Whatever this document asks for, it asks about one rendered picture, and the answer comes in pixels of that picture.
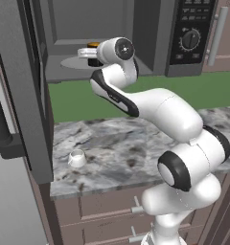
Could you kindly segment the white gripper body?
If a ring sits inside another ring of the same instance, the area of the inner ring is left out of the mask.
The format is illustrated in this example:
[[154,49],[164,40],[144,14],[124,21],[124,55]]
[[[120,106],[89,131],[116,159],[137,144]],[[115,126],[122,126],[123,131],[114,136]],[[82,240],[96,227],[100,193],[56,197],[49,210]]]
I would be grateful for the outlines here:
[[78,49],[79,58],[97,58],[97,49],[96,48],[81,48]]

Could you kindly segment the grey microwave turntable plate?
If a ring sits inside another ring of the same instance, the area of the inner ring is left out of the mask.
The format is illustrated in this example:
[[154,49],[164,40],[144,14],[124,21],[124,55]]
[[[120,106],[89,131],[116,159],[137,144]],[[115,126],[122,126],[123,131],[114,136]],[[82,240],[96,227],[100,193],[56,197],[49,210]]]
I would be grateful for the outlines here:
[[91,62],[88,58],[79,58],[78,56],[71,56],[62,60],[60,66],[76,70],[95,70],[103,68],[104,65],[100,64],[97,60]]

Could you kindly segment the dark grey microwave door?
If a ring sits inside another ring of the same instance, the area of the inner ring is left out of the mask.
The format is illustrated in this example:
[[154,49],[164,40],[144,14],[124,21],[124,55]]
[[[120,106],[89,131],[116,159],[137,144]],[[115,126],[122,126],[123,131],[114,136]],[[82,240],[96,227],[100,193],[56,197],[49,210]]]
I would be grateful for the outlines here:
[[18,133],[34,180],[51,183],[54,119],[32,0],[0,0],[0,102]]

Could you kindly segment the dark grey microwave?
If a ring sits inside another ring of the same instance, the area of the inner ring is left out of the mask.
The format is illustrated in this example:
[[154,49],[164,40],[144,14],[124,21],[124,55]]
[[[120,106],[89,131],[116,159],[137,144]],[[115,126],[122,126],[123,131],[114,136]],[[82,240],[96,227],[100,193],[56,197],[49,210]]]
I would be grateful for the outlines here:
[[141,76],[201,74],[218,0],[39,0],[49,82],[88,79],[60,66],[89,42],[130,39]]

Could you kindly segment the white mug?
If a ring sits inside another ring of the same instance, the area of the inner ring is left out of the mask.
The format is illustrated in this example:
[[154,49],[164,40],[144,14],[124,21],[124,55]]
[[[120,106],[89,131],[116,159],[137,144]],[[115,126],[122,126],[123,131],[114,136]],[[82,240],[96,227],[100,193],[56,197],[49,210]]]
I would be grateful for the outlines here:
[[83,167],[87,163],[85,153],[81,149],[74,149],[68,158],[71,167]]

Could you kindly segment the brown drawer front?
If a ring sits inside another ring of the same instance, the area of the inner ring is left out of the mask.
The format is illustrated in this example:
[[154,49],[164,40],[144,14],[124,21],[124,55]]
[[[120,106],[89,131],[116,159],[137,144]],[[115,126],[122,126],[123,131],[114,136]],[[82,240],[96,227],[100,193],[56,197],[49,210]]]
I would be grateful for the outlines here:
[[135,206],[134,197],[141,201],[143,191],[148,188],[121,189],[83,196],[80,198],[80,217],[88,220],[130,213],[130,209]]
[[150,221],[139,217],[92,225],[84,229],[84,245],[127,245],[133,237],[131,228],[134,228],[137,235],[146,234],[150,230]]

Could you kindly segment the brown base cabinet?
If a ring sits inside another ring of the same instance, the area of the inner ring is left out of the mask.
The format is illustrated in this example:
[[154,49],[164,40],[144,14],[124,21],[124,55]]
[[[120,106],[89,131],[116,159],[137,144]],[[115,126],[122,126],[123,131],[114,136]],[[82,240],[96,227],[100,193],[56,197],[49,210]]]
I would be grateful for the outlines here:
[[[188,245],[223,245],[208,238],[220,222],[218,213],[230,201],[230,171],[217,174],[222,185],[220,199],[212,206],[190,213],[179,233]],[[49,245],[140,245],[131,243],[133,233],[145,235],[154,218],[133,213],[133,198],[144,188],[123,189],[83,197],[50,198],[50,186],[33,185]]]

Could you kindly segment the light grey tall appliance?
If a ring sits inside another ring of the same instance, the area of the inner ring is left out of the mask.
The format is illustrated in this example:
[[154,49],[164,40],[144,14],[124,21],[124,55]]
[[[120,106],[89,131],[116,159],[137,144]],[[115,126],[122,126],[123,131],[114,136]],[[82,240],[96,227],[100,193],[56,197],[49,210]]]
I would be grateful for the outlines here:
[[0,245],[49,245],[24,158],[0,155]]

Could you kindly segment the brown wall cupboard door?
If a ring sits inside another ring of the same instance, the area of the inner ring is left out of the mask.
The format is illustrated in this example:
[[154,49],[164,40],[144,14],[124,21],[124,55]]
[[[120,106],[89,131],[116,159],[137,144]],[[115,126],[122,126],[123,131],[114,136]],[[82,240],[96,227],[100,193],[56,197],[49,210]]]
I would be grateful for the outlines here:
[[218,0],[216,13],[219,13],[221,7],[227,7],[228,13],[224,24],[222,36],[218,45],[218,52],[215,64],[209,66],[208,56],[205,57],[203,72],[226,72],[230,71],[230,0]]

